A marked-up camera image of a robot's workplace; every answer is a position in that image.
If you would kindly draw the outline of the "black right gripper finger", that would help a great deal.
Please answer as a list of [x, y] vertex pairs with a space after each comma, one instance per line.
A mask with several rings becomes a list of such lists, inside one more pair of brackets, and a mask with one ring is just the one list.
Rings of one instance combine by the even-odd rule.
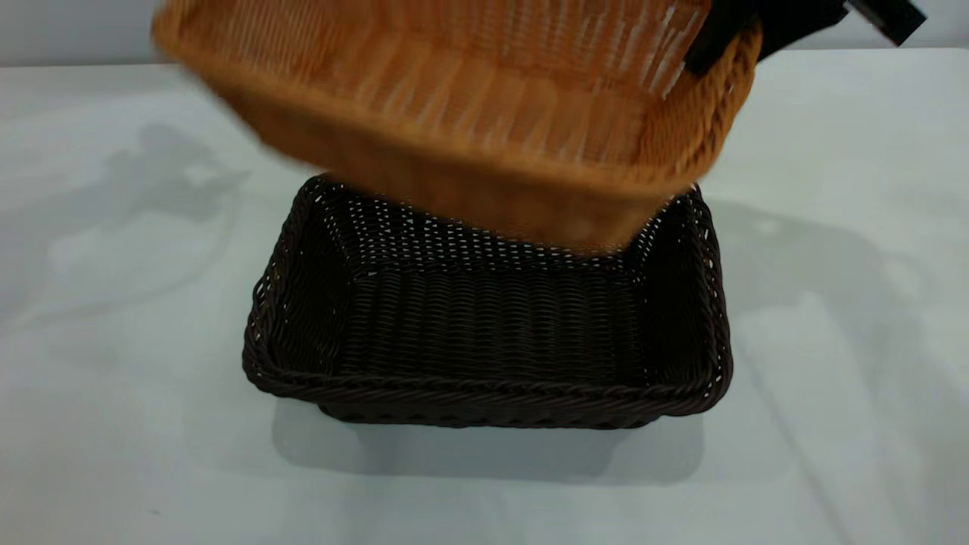
[[757, 14], [762, 28], [759, 60], [837, 25], [848, 13], [844, 1], [762, 1]]
[[710, 1], [702, 26], [685, 55], [685, 69], [702, 76], [722, 58], [731, 41], [760, 13], [761, 1]]

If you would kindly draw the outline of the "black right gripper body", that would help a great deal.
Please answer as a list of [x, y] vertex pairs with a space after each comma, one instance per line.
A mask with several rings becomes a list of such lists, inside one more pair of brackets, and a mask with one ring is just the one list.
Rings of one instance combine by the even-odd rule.
[[911, 1], [851, 0], [846, 3], [895, 46], [903, 45], [927, 21], [927, 15]]

